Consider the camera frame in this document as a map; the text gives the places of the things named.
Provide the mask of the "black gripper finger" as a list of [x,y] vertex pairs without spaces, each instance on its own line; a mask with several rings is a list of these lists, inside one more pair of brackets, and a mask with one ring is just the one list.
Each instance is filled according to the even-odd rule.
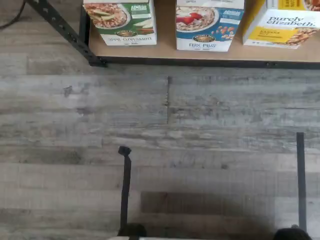
[[303,132],[296,133],[297,187],[298,187],[298,225],[278,229],[274,240],[311,240],[307,233],[307,188],[305,139]]
[[120,146],[118,153],[124,157],[123,178],[120,204],[120,229],[118,237],[146,237],[147,231],[142,224],[128,223],[129,193],[131,184],[132,161],[130,159],[131,149]]

